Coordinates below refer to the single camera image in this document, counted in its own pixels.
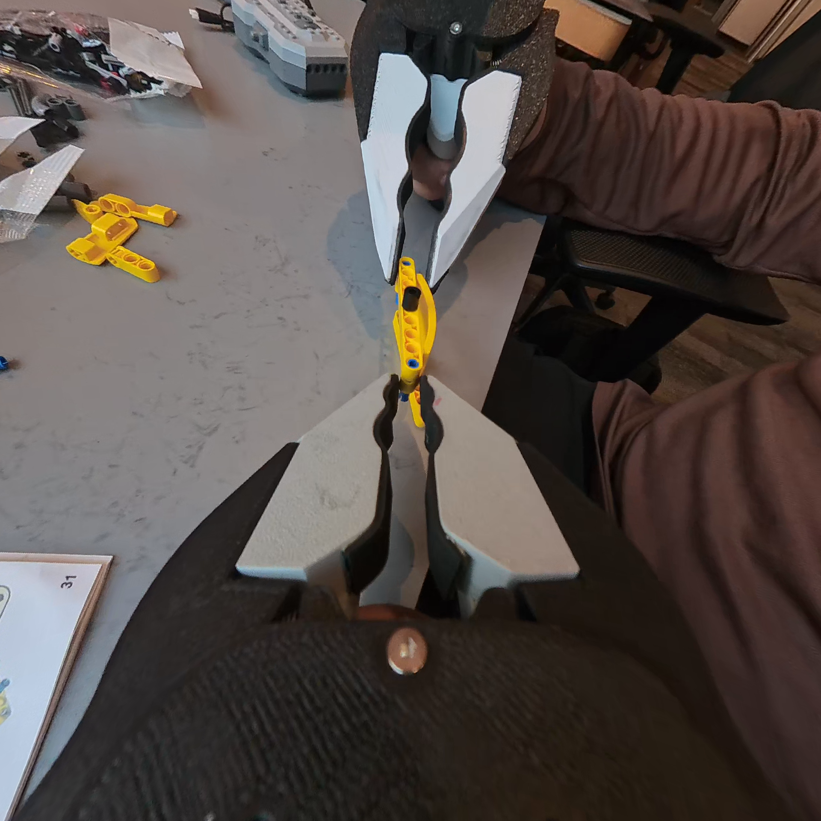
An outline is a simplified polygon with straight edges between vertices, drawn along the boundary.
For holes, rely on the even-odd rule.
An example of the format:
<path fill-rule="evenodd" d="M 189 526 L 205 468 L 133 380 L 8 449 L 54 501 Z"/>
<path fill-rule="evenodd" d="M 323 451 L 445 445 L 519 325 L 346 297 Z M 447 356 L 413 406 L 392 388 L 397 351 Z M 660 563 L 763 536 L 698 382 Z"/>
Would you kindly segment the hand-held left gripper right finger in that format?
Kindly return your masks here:
<path fill-rule="evenodd" d="M 516 442 L 436 378 L 419 383 L 428 455 L 428 575 L 475 610 L 491 589 L 572 580 L 580 566 Z"/>

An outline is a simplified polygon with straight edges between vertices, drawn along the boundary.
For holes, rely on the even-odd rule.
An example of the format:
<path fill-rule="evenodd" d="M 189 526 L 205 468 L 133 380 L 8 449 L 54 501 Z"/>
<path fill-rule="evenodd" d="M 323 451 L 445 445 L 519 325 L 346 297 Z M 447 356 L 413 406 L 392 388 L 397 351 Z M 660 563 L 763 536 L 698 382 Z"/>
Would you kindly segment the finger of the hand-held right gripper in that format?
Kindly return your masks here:
<path fill-rule="evenodd" d="M 521 85 L 517 74 L 489 71 L 461 89 L 454 130 L 459 151 L 427 264 L 432 291 L 459 257 L 501 184 Z"/>
<path fill-rule="evenodd" d="M 424 135 L 429 99 L 429 78 L 410 56 L 379 55 L 361 152 L 375 247 L 389 284 L 402 255 L 411 158 Z"/>

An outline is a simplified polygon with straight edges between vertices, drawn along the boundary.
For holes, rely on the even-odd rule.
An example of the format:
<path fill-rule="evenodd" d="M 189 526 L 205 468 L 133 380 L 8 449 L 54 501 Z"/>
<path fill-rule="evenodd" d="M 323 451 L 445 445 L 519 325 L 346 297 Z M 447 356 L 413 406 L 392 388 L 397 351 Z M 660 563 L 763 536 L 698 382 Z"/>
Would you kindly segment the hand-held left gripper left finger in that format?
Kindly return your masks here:
<path fill-rule="evenodd" d="M 383 375 L 297 443 L 238 559 L 242 576 L 358 602 L 389 553 L 396 376 Z"/>

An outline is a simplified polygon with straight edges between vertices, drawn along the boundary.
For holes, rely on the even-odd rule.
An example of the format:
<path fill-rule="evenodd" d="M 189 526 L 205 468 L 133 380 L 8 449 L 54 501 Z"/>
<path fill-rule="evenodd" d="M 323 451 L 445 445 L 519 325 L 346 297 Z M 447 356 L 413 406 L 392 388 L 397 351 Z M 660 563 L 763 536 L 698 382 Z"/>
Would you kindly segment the yellow curved panel blue pins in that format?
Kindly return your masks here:
<path fill-rule="evenodd" d="M 419 277 L 419 285 L 422 288 L 423 293 L 423 304 L 421 307 L 422 313 L 422 320 L 423 320 L 423 329 L 425 331 L 425 341 L 424 341 L 424 364 L 422 367 L 422 374 L 420 375 L 419 382 L 416 386 L 416 389 L 408 395 L 408 402 L 410 404 L 411 415 L 414 420 L 414 423 L 417 428 L 423 428 L 425 426 L 425 422 L 422 418 L 421 413 L 421 395 L 420 395 L 420 382 L 421 377 L 425 375 L 428 359 L 433 350 L 436 332 L 437 332 L 437 313 L 436 313 L 436 306 L 434 301 L 434 295 L 431 292 L 425 277 L 422 274 L 418 274 Z"/>

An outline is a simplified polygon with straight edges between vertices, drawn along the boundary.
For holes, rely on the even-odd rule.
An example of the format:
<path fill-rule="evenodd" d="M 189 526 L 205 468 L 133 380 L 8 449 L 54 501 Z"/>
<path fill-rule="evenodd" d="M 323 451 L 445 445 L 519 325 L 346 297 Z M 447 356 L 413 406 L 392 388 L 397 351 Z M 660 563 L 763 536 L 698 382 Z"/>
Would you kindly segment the yellow beam black pin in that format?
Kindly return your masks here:
<path fill-rule="evenodd" d="M 423 293 L 411 258 L 399 260 L 395 291 L 393 329 L 399 356 L 399 390 L 401 394 L 410 395 L 422 374 L 425 341 L 421 313 Z"/>

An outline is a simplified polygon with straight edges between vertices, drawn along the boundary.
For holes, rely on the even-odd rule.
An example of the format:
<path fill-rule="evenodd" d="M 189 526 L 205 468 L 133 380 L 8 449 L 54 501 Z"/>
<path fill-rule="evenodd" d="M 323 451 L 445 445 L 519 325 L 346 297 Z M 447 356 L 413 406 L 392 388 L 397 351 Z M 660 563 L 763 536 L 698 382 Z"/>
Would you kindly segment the grey desk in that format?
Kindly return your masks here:
<path fill-rule="evenodd" d="M 2 245 L 2 551 L 113 556 L 26 796 L 71 738 L 136 605 L 284 444 L 395 368 L 351 91 L 293 95 L 214 2 L 2 2 L 177 31 L 201 88 L 85 98 L 77 180 L 178 211 L 130 247 L 162 280 L 79 263 L 76 214 Z"/>

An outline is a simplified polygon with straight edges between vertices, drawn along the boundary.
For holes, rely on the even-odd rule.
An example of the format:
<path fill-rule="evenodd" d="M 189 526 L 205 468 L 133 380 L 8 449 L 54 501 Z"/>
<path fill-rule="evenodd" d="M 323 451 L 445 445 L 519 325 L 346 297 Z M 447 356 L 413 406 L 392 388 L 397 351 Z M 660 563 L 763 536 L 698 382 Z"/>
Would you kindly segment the grey electronic control box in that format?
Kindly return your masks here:
<path fill-rule="evenodd" d="M 232 1 L 234 32 L 284 87 L 303 97 L 339 97 L 346 42 L 302 1 Z"/>

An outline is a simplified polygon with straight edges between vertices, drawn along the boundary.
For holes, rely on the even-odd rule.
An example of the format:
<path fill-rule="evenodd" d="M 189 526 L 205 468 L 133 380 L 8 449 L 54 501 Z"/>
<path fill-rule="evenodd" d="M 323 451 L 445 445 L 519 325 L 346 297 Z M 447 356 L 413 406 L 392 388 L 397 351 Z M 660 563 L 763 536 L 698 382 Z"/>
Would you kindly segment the light wooden table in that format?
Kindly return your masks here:
<path fill-rule="evenodd" d="M 666 55 L 656 89 L 674 92 L 695 56 L 717 59 L 726 46 L 715 27 L 685 13 L 686 2 L 547 1 L 558 12 L 557 53 L 595 69 L 621 72 L 632 57 Z"/>

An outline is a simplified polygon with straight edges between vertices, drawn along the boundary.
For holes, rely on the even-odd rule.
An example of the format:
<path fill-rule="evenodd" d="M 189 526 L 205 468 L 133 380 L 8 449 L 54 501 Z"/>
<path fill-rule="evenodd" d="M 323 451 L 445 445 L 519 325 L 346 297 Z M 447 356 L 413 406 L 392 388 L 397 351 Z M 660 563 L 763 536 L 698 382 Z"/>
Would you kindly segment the black mesh chair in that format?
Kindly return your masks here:
<path fill-rule="evenodd" d="M 774 326 L 789 314 L 765 276 L 729 269 L 691 243 L 561 219 L 529 273 L 543 286 L 517 334 L 590 382 L 631 379 L 652 394 L 659 353 L 713 315 Z"/>

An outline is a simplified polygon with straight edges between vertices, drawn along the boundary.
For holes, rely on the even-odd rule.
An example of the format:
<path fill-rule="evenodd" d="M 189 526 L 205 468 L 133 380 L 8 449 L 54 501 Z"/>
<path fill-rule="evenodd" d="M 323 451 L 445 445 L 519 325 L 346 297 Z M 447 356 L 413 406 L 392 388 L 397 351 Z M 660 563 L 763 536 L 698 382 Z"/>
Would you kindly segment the short yellow three-hole beam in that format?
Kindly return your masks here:
<path fill-rule="evenodd" d="M 118 245 L 107 251 L 105 259 L 112 266 L 128 272 L 143 282 L 155 283 L 161 279 L 161 274 L 155 262 L 123 245 Z"/>

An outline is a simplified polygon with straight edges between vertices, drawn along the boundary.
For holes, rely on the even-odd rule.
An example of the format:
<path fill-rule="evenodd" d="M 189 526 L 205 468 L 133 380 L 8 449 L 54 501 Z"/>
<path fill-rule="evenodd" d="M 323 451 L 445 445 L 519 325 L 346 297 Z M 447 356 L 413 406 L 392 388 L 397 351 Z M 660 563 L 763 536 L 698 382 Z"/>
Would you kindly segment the yellow L-shaped piece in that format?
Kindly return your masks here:
<path fill-rule="evenodd" d="M 117 213 L 102 213 L 90 224 L 90 232 L 67 245 L 75 260 L 94 266 L 103 264 L 107 254 L 122 246 L 138 230 L 138 221 Z"/>

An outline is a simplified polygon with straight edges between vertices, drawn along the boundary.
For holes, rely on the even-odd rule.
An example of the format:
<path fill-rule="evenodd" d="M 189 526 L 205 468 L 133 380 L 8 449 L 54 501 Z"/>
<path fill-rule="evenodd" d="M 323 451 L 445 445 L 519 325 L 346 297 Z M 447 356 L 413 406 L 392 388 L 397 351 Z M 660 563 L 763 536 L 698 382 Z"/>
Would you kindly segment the plastic bag of black parts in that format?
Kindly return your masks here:
<path fill-rule="evenodd" d="M 4 80 L 102 99 L 202 88 L 177 32 L 84 12 L 2 9 L 1 67 Z"/>

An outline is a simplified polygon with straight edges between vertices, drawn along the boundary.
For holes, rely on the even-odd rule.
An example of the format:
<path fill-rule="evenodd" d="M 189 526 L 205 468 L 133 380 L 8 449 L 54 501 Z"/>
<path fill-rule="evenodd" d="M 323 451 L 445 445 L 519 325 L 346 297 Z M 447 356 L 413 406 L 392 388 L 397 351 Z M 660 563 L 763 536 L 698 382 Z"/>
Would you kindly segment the open white instruction manual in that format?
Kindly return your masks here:
<path fill-rule="evenodd" d="M 1 556 L 1 817 L 21 801 L 111 556 Z"/>

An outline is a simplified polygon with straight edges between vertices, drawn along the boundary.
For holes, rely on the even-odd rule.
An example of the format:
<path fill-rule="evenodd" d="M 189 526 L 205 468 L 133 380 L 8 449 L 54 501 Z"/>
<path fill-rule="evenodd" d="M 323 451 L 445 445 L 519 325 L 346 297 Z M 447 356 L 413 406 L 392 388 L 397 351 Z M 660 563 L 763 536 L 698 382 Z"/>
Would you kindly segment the loose black connector parts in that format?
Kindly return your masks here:
<path fill-rule="evenodd" d="M 40 149 L 51 151 L 80 138 L 77 123 L 86 114 L 74 98 L 35 95 L 27 80 L 14 76 L 2 76 L 1 90 L 10 95 L 20 116 L 36 120 L 31 133 Z"/>

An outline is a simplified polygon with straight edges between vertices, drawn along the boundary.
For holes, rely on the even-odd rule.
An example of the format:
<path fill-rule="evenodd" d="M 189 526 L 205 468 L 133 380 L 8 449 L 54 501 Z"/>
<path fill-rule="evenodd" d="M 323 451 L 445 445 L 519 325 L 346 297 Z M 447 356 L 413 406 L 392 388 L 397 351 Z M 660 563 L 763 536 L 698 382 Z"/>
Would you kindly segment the plastic bag of yellow parts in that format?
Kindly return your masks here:
<path fill-rule="evenodd" d="M 74 165 L 85 152 L 67 145 L 33 167 L 1 181 L 1 243 L 26 238 L 39 214 L 56 195 Z"/>

